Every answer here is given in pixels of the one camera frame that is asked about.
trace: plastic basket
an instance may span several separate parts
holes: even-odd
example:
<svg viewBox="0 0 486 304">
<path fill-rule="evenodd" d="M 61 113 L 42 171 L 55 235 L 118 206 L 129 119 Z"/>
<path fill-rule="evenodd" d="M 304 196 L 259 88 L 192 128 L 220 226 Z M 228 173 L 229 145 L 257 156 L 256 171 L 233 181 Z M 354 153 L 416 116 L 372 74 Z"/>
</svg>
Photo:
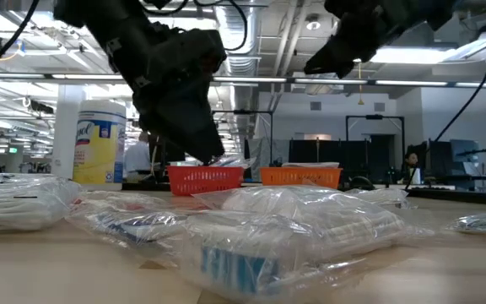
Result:
<svg viewBox="0 0 486 304">
<path fill-rule="evenodd" d="M 303 181 L 318 186 L 338 188 L 340 168 L 260 168 L 264 186 L 301 185 Z"/>
<path fill-rule="evenodd" d="M 172 193 L 188 196 L 241 187 L 243 168 L 168 166 L 168 176 Z"/>
</svg>

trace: ceiling pipe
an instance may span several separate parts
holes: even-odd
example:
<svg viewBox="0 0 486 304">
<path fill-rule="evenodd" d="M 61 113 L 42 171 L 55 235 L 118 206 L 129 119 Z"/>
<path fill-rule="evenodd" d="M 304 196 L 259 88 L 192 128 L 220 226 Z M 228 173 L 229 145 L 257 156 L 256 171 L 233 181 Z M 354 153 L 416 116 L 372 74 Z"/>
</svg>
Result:
<svg viewBox="0 0 486 304">
<path fill-rule="evenodd" d="M 292 35 L 292 39 L 290 39 L 290 46 L 288 47 L 286 58 L 284 59 L 283 69 L 281 70 L 280 75 L 284 76 L 288 72 L 288 68 L 292 62 L 292 57 L 294 56 L 295 46 L 300 38 L 301 29 L 303 29 L 303 24 L 305 23 L 305 18 L 307 16 L 307 10 L 309 6 L 312 4 L 312 0 L 305 0 L 303 5 L 301 6 L 300 16 L 297 20 L 297 25 L 295 26 L 294 34 Z"/>
<path fill-rule="evenodd" d="M 278 69 L 280 68 L 280 63 L 283 60 L 284 49 L 286 48 L 286 42 L 288 41 L 288 36 L 290 30 L 292 29 L 292 23 L 295 17 L 295 7 L 297 6 L 297 0 L 290 0 L 288 6 L 288 12 L 286 13 L 286 23 L 284 25 L 283 34 L 280 38 L 280 43 L 277 49 L 277 56 L 275 57 L 275 65 L 273 67 L 272 76 L 277 76 Z"/>
</svg>

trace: wooden table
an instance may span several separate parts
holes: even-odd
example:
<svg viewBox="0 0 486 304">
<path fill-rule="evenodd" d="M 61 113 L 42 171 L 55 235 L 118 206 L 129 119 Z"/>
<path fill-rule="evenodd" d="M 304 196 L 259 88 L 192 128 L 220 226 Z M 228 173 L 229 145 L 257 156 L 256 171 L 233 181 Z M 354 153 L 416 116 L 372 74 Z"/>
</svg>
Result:
<svg viewBox="0 0 486 304">
<path fill-rule="evenodd" d="M 172 198 L 193 204 L 192 198 Z M 486 212 L 486 205 L 413 199 L 435 225 Z M 377 270 L 324 303 L 484 303 L 486 236 L 441 233 L 420 247 L 381 251 Z M 392 257 L 401 259 L 391 263 Z M 220 304 L 166 269 L 105 244 L 61 222 L 49 230 L 0 235 L 0 304 Z"/>
</svg>

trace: robotic arm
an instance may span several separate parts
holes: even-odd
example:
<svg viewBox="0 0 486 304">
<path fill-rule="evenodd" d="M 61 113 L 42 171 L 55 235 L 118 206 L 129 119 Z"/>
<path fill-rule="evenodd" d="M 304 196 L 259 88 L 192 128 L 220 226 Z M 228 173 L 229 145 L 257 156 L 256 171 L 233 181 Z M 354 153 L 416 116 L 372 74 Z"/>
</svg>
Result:
<svg viewBox="0 0 486 304">
<path fill-rule="evenodd" d="M 162 8 L 170 1 L 147 2 Z M 341 19 L 340 28 L 309 60 L 305 72 L 342 78 L 354 68 L 355 59 L 369 61 L 405 30 L 424 21 L 439 29 L 456 3 L 326 0 L 326 10 Z M 58 0 L 54 16 L 89 29 L 113 71 L 132 88 L 142 129 L 159 133 L 204 163 L 224 153 L 207 98 L 209 81 L 226 59 L 218 31 L 151 24 L 138 0 Z"/>
</svg>

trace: pillar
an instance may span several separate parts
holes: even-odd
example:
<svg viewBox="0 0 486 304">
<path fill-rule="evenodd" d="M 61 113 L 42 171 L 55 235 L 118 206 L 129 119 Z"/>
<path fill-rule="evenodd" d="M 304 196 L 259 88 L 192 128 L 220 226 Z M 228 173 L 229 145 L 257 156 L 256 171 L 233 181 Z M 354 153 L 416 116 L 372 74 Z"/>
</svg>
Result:
<svg viewBox="0 0 486 304">
<path fill-rule="evenodd" d="M 10 144 L 8 146 L 5 171 L 8 173 L 20 173 L 20 165 L 24 162 L 24 146 Z"/>
<path fill-rule="evenodd" d="M 54 150 L 51 157 L 51 173 L 73 178 L 74 145 L 80 103 L 86 94 L 82 85 L 59 85 L 57 97 Z"/>
</svg>

